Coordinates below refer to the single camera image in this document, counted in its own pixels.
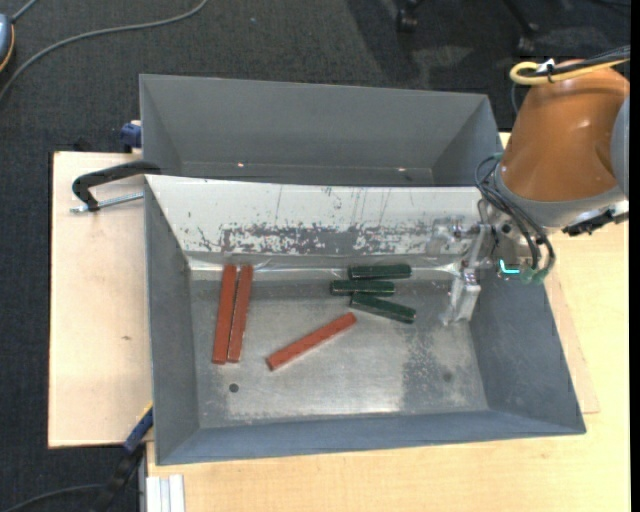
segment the red wooden stick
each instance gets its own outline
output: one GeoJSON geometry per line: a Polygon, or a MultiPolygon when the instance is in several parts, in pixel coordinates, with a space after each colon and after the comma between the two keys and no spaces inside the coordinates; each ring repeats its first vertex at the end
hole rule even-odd
{"type": "Polygon", "coordinates": [[[233,303],[236,296],[235,265],[225,265],[222,271],[222,283],[220,286],[220,300],[218,301],[218,323],[213,340],[213,362],[224,364],[227,362],[229,350],[229,334],[231,333],[231,321],[233,318],[233,303]]]}
{"type": "Polygon", "coordinates": [[[324,327],[320,327],[320,329],[313,331],[311,334],[307,334],[304,338],[300,338],[298,341],[294,341],[290,345],[274,352],[267,358],[267,365],[271,370],[275,370],[292,359],[295,359],[307,350],[312,349],[323,341],[326,341],[339,332],[351,327],[355,323],[355,315],[353,313],[347,313],[346,315],[335,319],[333,322],[328,323],[324,327]]]}
{"type": "Polygon", "coordinates": [[[247,325],[252,280],[253,267],[251,265],[243,265],[238,278],[238,290],[236,291],[236,303],[233,309],[233,323],[231,324],[231,336],[229,338],[229,352],[227,353],[227,361],[231,363],[240,361],[242,338],[247,325]]]}

